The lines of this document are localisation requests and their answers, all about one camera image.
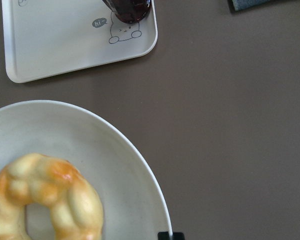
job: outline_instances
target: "braided bread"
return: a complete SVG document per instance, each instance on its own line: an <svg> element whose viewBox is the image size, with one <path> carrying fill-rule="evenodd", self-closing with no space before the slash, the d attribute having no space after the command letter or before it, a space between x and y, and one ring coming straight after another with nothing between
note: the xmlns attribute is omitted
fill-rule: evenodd
<svg viewBox="0 0 300 240"><path fill-rule="evenodd" d="M25 206L50 210L55 240L100 240L103 207L97 192L68 161L30 153L0 172L0 240L31 240Z"/></svg>

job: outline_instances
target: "white tray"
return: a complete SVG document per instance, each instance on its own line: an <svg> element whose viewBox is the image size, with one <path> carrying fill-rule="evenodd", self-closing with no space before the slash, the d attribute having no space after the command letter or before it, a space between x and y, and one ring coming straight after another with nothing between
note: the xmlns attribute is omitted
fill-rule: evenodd
<svg viewBox="0 0 300 240"><path fill-rule="evenodd" d="M2 0L5 65L15 83L149 53L155 5L140 23L120 22L102 0Z"/></svg>

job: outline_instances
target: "gray table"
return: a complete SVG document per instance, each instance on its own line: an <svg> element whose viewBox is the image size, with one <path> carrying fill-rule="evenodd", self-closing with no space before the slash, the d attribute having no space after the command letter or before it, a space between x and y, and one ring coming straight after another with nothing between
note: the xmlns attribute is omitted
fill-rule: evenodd
<svg viewBox="0 0 300 240"><path fill-rule="evenodd" d="M0 107L49 99L117 127L153 170L187 240L300 240L300 0L234 13L157 0L147 55L25 84Z"/></svg>

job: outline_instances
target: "dark beverage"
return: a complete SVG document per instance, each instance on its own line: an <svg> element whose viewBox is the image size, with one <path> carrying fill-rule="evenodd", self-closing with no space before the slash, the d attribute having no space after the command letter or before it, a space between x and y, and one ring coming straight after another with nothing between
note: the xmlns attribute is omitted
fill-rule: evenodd
<svg viewBox="0 0 300 240"><path fill-rule="evenodd" d="M102 0L116 15L126 23L141 21L149 12L151 0Z"/></svg>

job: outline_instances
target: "denim fabric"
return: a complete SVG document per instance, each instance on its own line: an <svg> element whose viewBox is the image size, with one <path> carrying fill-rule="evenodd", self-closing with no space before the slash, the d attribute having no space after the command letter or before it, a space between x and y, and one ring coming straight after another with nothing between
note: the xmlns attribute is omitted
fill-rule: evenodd
<svg viewBox="0 0 300 240"><path fill-rule="evenodd" d="M254 5L263 4L270 0L232 0L234 9L236 11L250 8Z"/></svg>

